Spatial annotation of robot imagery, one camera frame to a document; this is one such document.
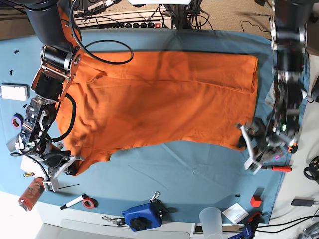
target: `power strip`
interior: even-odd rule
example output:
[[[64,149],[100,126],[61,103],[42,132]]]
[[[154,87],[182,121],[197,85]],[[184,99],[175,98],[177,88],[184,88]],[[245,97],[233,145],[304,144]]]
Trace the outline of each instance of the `power strip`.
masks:
[[[77,17],[79,28],[162,28],[162,15],[154,10],[128,11],[122,13],[105,13],[90,16],[90,18]],[[164,24],[172,29],[172,21],[164,16]]]

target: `red block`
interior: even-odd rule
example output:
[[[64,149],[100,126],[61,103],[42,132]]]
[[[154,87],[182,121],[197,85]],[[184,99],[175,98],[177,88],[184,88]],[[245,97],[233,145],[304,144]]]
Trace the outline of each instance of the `red block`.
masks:
[[[261,198],[260,196],[253,196],[250,200],[250,204],[254,208],[258,208],[261,204]]]

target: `red spray can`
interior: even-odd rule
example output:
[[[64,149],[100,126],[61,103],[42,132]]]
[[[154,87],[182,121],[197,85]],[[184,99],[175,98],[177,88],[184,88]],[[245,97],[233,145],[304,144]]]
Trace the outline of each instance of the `red spray can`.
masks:
[[[19,204],[26,212],[32,210],[33,206],[44,192],[43,180],[44,178],[35,178],[19,198]]]

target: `tape roll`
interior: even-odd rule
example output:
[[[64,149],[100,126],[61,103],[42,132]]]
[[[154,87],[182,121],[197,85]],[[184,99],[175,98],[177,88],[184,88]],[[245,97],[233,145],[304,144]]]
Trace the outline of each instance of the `tape roll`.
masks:
[[[14,114],[14,116],[11,119],[11,124],[16,129],[21,129],[23,122],[23,116],[18,113]]]
[[[82,204],[85,208],[92,209],[96,207],[96,203],[94,201],[95,200],[92,198],[85,198],[83,199]]]

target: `white marker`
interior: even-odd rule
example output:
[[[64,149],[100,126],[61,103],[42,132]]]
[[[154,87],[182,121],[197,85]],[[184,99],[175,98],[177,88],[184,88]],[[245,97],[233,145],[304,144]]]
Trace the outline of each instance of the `white marker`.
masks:
[[[77,197],[76,199],[73,199],[72,201],[68,202],[67,204],[64,204],[62,207],[60,207],[61,210],[72,207],[74,204],[77,204],[81,201],[83,201],[85,198],[87,198],[88,195],[82,194],[81,196]]]

